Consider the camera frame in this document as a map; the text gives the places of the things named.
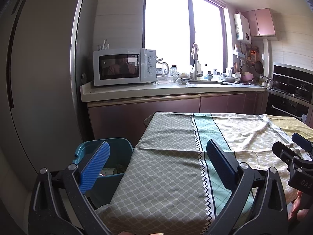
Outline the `person's right hand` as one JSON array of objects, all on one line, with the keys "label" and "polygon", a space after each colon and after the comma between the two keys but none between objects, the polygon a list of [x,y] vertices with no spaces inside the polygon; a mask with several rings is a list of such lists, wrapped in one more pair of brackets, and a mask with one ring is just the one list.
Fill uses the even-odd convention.
[{"label": "person's right hand", "polygon": [[301,200],[302,200],[302,192],[297,191],[297,198],[294,200],[290,213],[288,215],[288,222],[292,222],[294,220],[298,220],[299,222],[306,219],[308,213],[310,213],[310,209],[312,205],[308,209],[301,208]]}]

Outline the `person's left hand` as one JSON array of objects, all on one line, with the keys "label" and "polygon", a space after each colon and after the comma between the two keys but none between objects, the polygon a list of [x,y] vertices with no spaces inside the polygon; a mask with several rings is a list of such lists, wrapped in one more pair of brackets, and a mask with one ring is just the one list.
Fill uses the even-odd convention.
[{"label": "person's left hand", "polygon": [[[139,233],[132,233],[132,232],[120,232],[118,235],[139,235]],[[143,235],[164,235],[164,233],[143,233]]]}]

